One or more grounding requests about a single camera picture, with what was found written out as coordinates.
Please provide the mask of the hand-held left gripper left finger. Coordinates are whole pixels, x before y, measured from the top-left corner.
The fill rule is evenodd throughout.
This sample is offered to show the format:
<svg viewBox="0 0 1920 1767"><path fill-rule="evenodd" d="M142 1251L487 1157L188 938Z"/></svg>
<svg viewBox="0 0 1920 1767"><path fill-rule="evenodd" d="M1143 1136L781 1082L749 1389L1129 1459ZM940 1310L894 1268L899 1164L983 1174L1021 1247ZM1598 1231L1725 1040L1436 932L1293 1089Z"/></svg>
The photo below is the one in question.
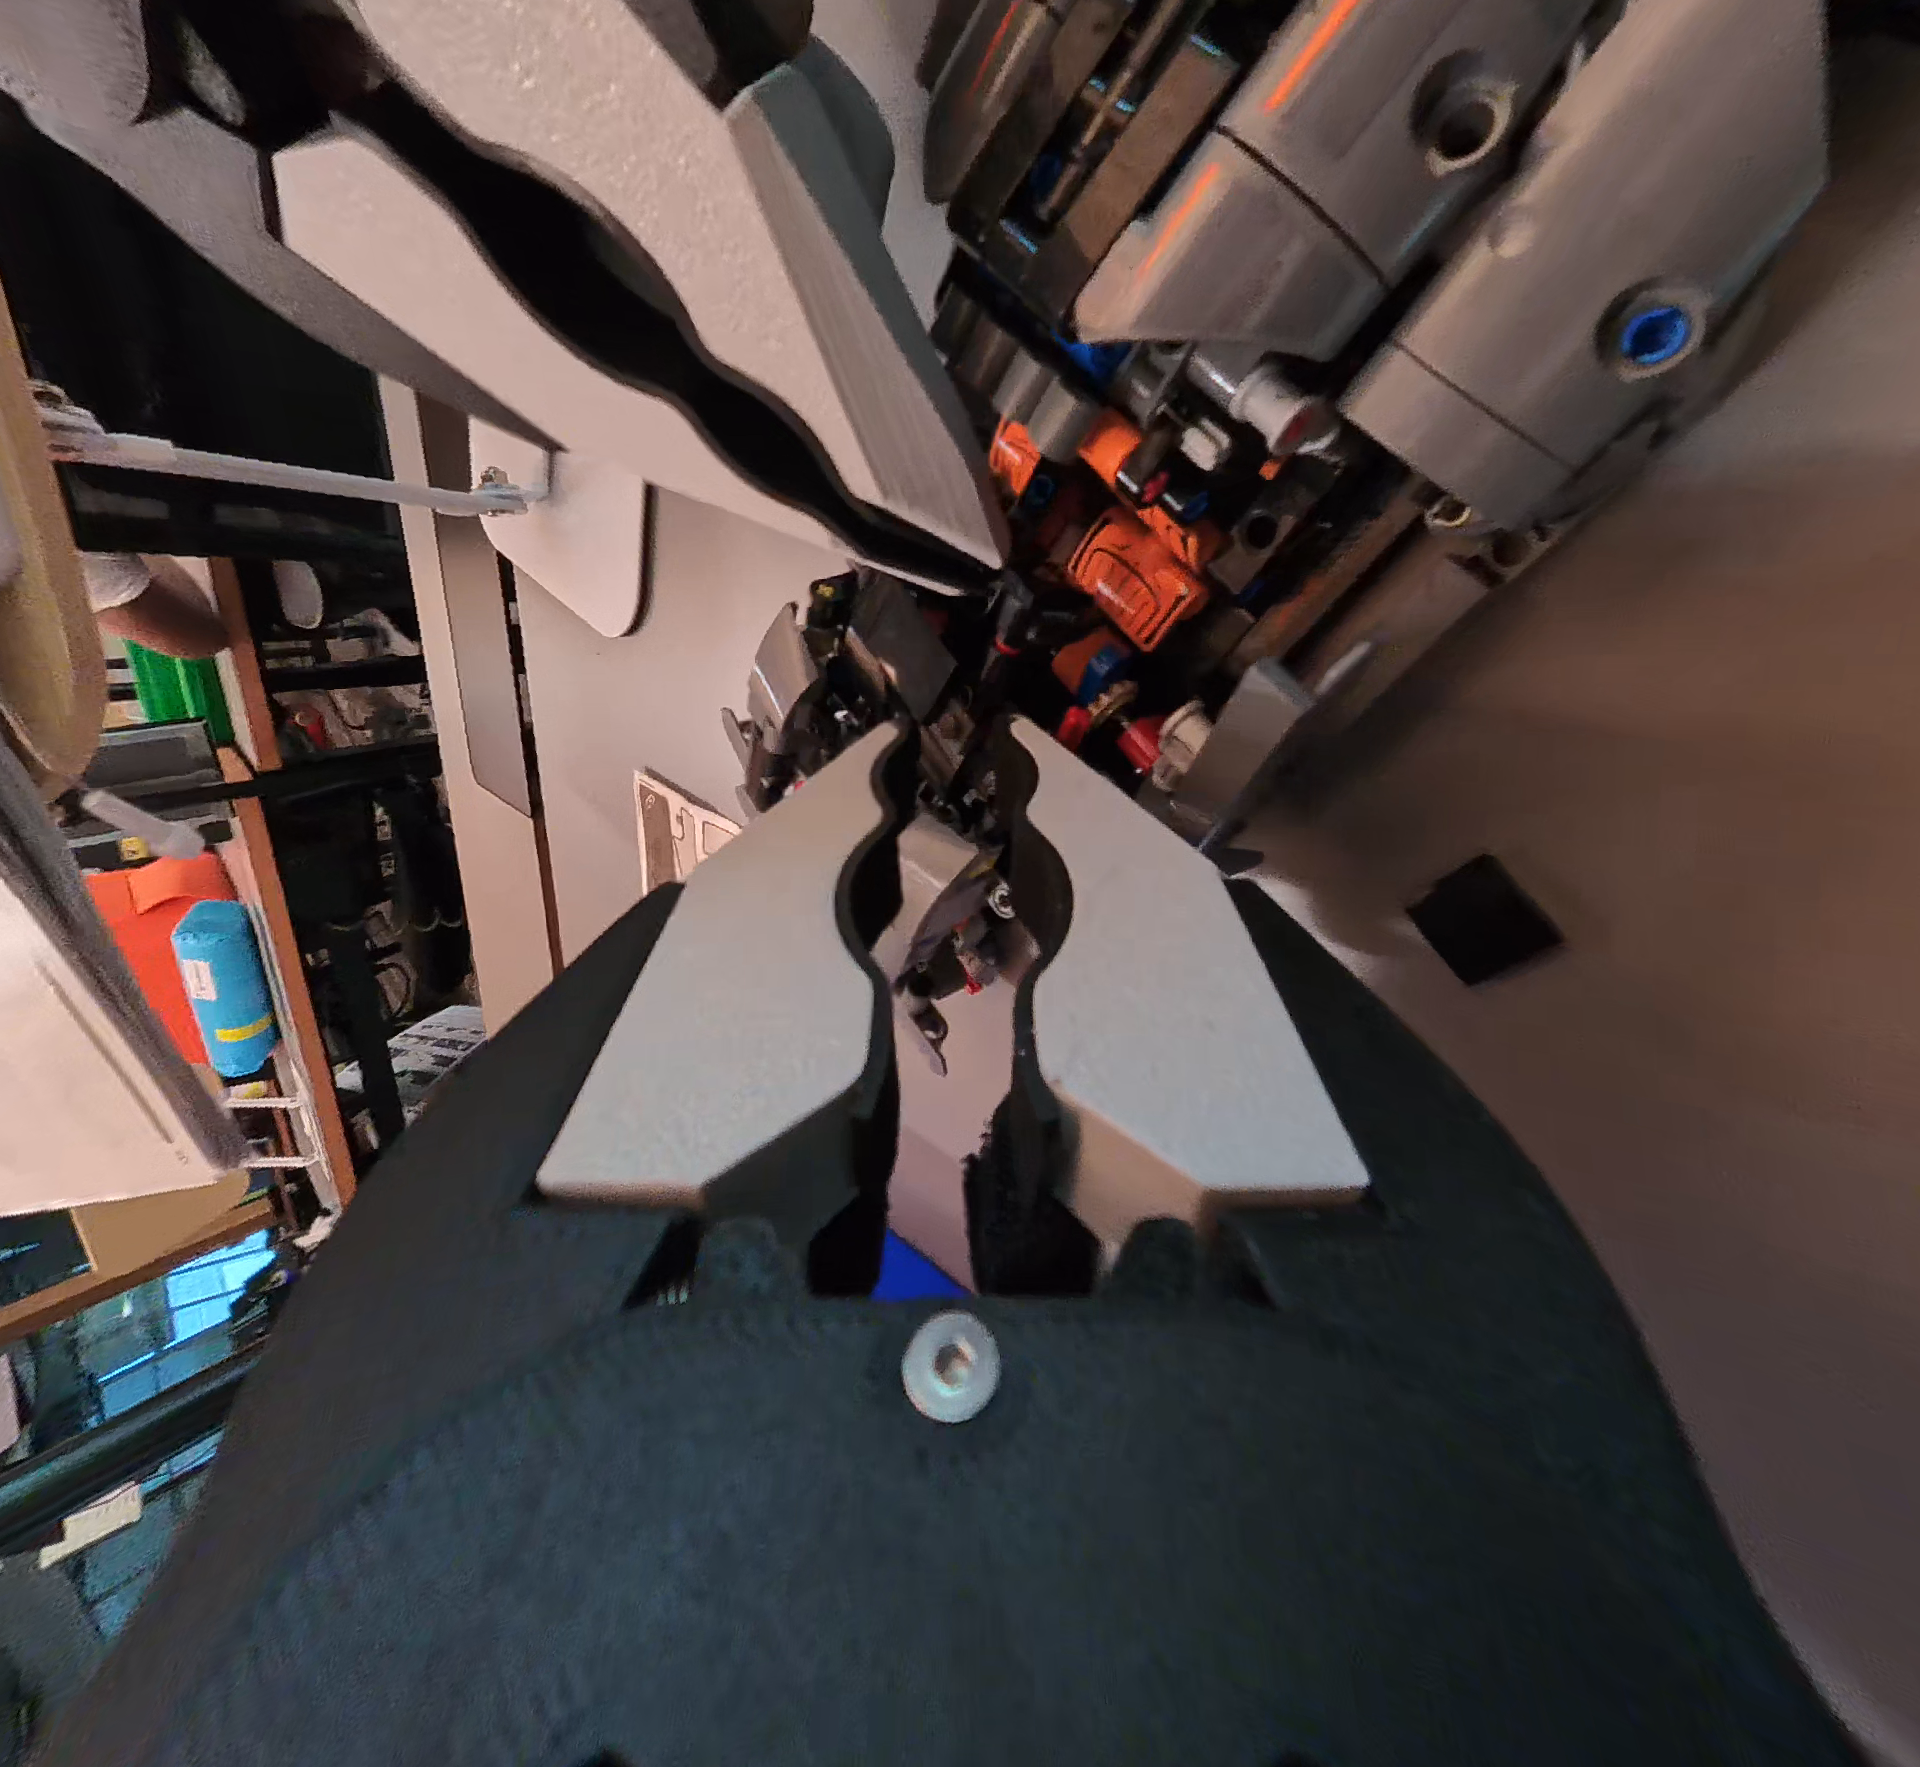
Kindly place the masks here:
<svg viewBox="0 0 1920 1767"><path fill-rule="evenodd" d="M560 1203L761 1220L826 1295L867 1295L901 1152L894 995L918 754L867 731L663 899L538 1172Z"/></svg>

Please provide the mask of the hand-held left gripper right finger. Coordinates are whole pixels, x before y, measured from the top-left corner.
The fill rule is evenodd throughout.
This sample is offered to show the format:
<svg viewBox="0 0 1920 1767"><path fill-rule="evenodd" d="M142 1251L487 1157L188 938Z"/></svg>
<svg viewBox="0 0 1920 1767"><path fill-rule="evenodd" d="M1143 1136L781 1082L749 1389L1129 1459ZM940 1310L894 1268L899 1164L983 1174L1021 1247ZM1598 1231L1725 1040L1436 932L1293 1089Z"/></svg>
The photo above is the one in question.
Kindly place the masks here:
<svg viewBox="0 0 1920 1767"><path fill-rule="evenodd" d="M1234 886L1037 723L991 750L1037 958L964 1168L975 1288L1082 1295L1147 1224L1356 1203L1368 1172Z"/></svg>

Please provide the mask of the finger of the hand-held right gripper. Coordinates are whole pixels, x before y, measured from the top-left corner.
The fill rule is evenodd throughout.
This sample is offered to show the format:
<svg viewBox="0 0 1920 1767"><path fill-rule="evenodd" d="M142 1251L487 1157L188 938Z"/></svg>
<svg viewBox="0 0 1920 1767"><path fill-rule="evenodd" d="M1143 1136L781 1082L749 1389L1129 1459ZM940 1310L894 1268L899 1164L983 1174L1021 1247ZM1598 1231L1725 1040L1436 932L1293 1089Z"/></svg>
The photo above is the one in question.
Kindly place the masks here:
<svg viewBox="0 0 1920 1767"><path fill-rule="evenodd" d="M535 316L684 406L723 387L729 459L769 465L781 416L852 501L971 556L1008 540L985 459L885 238L894 138L822 41L706 101L617 0L334 0L477 154L586 218L586 252L509 260Z"/></svg>
<svg viewBox="0 0 1920 1767"><path fill-rule="evenodd" d="M841 495L781 416L769 465L729 459L718 435L733 421L718 411L743 403L755 426L759 400L723 387L718 401L684 406L591 363L535 316L444 199L370 138L285 150L274 176L285 242L493 401L466 411L493 428L474 436L474 466L541 482L552 459L571 456L648 487L645 573L655 497L673 493L942 593L983 583L971 556L888 528L876 508Z"/></svg>

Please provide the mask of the grey black lego car model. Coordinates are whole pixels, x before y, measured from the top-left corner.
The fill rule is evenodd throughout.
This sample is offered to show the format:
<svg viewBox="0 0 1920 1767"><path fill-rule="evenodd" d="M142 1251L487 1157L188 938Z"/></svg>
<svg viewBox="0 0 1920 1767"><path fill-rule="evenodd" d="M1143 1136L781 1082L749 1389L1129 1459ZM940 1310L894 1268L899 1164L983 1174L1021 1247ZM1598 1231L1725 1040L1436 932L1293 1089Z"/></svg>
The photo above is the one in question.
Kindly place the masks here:
<svg viewBox="0 0 1920 1767"><path fill-rule="evenodd" d="M1830 0L940 0L933 349L991 593L844 574L742 810L887 715L1000 849L1032 715L1201 851L1727 387L1829 176Z"/></svg>

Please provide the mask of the lego sticker sheet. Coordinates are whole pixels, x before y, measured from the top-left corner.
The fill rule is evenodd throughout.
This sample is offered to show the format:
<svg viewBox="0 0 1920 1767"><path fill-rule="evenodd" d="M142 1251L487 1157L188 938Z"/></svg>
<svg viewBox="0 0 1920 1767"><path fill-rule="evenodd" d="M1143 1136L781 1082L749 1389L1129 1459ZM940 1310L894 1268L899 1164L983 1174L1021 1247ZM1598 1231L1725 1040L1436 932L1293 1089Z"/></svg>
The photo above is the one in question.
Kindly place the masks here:
<svg viewBox="0 0 1920 1767"><path fill-rule="evenodd" d="M739 820L652 770L634 774L634 806L641 900L664 886L683 886L742 833Z"/></svg>

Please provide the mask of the white stand with metal arms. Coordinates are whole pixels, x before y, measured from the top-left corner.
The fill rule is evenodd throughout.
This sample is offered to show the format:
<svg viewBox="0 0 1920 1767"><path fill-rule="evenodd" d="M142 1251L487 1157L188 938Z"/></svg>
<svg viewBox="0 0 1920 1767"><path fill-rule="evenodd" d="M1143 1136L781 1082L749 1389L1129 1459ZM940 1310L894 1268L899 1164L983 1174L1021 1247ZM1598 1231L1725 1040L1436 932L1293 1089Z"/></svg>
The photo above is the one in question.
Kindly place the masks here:
<svg viewBox="0 0 1920 1767"><path fill-rule="evenodd" d="M435 489L109 432L62 390L33 387L30 400L53 460L477 519L515 573L598 634L627 636L641 616L652 501L648 487L630 476L556 456L541 482L517 482L487 468L471 489Z"/></svg>

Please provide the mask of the black square pad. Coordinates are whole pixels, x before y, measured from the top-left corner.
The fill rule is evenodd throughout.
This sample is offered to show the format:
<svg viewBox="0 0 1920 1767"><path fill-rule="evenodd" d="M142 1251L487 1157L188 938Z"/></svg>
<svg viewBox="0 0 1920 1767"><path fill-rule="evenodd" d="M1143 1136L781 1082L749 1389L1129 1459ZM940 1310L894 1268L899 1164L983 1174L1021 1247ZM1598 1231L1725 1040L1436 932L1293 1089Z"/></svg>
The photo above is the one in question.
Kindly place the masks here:
<svg viewBox="0 0 1920 1767"><path fill-rule="evenodd" d="M1511 977L1567 948L1564 928L1492 854L1446 872L1406 918L1464 988Z"/></svg>

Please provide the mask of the green plastic box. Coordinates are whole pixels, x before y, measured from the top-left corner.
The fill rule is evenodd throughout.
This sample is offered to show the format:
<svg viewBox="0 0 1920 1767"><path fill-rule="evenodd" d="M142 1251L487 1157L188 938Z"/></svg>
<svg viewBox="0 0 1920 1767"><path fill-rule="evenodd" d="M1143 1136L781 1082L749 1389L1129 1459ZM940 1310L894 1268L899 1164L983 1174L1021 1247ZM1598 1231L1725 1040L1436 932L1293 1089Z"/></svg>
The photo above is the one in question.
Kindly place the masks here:
<svg viewBox="0 0 1920 1767"><path fill-rule="evenodd" d="M210 745L237 745L218 656L178 658L131 638L123 641L123 651L134 699L149 725L197 722L206 727Z"/></svg>

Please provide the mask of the blue roll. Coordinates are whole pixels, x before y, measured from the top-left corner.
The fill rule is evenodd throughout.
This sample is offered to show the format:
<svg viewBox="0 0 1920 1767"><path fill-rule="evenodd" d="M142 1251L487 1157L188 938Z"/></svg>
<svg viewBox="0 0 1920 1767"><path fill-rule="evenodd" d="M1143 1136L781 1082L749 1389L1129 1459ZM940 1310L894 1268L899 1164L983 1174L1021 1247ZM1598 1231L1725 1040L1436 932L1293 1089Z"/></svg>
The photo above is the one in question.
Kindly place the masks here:
<svg viewBox="0 0 1920 1767"><path fill-rule="evenodd" d="M193 904L179 918L173 951L209 1066L226 1084L261 1076L281 1045L281 1027L248 911L237 900Z"/></svg>

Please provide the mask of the beige curved board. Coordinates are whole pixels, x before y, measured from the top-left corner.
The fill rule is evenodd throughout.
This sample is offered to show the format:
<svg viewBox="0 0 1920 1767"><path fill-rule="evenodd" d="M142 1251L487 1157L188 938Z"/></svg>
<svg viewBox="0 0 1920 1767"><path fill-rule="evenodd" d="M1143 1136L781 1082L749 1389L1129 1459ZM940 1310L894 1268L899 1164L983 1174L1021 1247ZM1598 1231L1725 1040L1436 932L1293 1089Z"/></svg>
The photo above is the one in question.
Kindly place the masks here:
<svg viewBox="0 0 1920 1767"><path fill-rule="evenodd" d="M13 310L3 310L3 722L43 800L73 790L106 725L109 674L81 553Z"/></svg>

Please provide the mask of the orange plastic object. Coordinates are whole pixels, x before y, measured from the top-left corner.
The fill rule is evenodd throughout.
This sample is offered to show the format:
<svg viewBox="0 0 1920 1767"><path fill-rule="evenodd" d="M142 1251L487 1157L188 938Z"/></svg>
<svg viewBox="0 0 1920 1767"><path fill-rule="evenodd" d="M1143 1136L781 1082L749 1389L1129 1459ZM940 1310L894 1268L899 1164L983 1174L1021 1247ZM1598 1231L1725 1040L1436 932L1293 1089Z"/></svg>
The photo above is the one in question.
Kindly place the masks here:
<svg viewBox="0 0 1920 1767"><path fill-rule="evenodd" d="M221 855L210 849L189 859L91 870L83 886L181 1060L206 1067L210 1060L179 977L173 935L191 909L237 900Z"/></svg>

